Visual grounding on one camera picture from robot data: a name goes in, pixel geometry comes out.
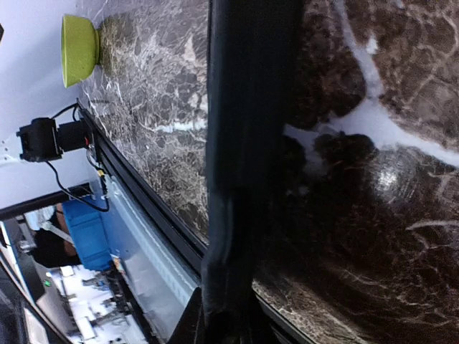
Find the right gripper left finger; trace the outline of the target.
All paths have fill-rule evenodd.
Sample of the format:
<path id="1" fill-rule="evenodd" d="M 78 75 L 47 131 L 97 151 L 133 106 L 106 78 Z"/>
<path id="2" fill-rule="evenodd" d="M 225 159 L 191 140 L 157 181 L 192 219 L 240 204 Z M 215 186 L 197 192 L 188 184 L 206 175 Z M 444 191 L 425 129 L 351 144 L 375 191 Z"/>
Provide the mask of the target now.
<path id="1" fill-rule="evenodd" d="M 204 343 L 204 312 L 202 307 L 202 290 L 197 287 L 179 319 L 168 344 L 202 344 Z"/>

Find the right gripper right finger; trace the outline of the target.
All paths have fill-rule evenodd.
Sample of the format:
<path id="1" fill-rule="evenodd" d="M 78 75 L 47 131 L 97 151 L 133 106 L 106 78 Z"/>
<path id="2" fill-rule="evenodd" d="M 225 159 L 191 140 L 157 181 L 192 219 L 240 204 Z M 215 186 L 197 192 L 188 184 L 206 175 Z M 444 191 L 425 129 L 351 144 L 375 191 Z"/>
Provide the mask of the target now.
<path id="1" fill-rule="evenodd" d="M 256 297 L 251 297 L 248 305 L 248 338 L 253 344 L 281 344 L 270 324 L 270 318 L 263 312 Z"/>

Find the phone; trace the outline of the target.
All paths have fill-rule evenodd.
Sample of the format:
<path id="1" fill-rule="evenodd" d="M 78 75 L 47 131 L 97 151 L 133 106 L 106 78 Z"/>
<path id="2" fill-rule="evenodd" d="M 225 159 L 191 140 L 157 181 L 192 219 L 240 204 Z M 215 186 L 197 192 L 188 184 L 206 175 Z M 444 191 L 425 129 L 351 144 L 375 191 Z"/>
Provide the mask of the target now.
<path id="1" fill-rule="evenodd" d="M 258 242 L 293 86 L 301 1 L 211 1 L 206 173 L 207 321 L 247 314 Z"/>

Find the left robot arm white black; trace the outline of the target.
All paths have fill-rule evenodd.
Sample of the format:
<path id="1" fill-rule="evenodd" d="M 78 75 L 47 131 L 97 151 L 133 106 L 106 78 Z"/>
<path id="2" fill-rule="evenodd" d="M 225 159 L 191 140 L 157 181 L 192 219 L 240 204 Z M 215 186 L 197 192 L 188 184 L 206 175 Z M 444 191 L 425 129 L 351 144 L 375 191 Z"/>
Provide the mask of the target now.
<path id="1" fill-rule="evenodd" d="M 1 166 L 16 163 L 46 163 L 66 152 L 89 148 L 93 134 L 89 125 L 77 118 L 79 103 L 69 105 L 50 118 L 35 118 L 1 140 Z"/>

